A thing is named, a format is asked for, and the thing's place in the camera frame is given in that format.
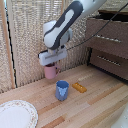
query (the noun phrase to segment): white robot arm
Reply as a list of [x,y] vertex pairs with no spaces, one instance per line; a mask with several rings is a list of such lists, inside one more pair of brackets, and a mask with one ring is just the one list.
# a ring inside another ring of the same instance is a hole
[[99,9],[107,0],[74,0],[58,21],[50,21],[43,25],[44,44],[48,50],[39,54],[40,64],[56,62],[67,56],[64,46],[72,38],[72,30],[69,28],[76,20],[79,20]]

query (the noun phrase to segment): cable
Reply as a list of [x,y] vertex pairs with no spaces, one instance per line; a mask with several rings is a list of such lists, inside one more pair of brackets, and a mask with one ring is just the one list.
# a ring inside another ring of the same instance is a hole
[[106,27],[106,25],[113,19],[113,18],[115,18],[116,17],[116,15],[121,11],[121,10],[123,10],[126,6],[128,5],[128,3],[126,4],[126,5],[124,5],[101,29],[99,29],[99,31],[97,31],[94,35],[92,35],[90,38],[88,38],[87,40],[85,40],[84,42],[82,42],[82,43],[80,43],[80,44],[78,44],[78,45],[75,45],[74,47],[71,47],[71,48],[69,48],[69,49],[67,49],[67,50],[70,50],[70,49],[72,49],[72,48],[75,48],[75,47],[77,47],[77,46],[79,46],[79,45],[81,45],[81,44],[83,44],[83,43],[85,43],[85,42],[87,42],[88,40],[90,40],[90,39],[92,39],[94,36],[96,36],[104,27]]

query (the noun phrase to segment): yellow block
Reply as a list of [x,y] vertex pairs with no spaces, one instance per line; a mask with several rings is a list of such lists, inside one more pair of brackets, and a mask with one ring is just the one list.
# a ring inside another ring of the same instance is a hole
[[87,89],[85,87],[83,87],[82,85],[80,85],[79,83],[73,84],[72,87],[75,88],[80,93],[84,93],[87,91]]

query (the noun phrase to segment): wooden table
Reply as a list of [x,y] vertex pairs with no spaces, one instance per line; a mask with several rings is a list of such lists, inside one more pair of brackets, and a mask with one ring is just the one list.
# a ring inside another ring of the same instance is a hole
[[[65,101],[55,97],[56,82],[69,82]],[[78,82],[87,92],[76,91]],[[82,65],[60,73],[54,80],[43,79],[0,95],[0,104],[24,100],[35,106],[36,128],[110,128],[128,102],[128,86],[92,66]]]

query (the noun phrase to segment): wicker wall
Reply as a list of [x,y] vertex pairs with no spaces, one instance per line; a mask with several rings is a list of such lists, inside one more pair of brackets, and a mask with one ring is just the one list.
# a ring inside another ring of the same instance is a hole
[[0,1],[0,93],[15,88],[14,74],[12,73],[12,58],[7,32],[5,7],[3,1]]
[[[66,0],[64,5],[69,5],[71,2],[72,0]],[[60,17],[62,0],[8,0],[7,5],[19,87],[44,78],[43,67],[38,60],[38,53],[46,49],[43,43],[42,27],[45,22],[57,20]],[[102,8],[121,5],[123,2],[119,0],[108,0]],[[84,41],[86,19],[87,17],[71,26],[73,39],[67,43],[67,48]],[[68,56],[61,60],[62,71],[85,64],[87,53],[84,45],[70,49]]]

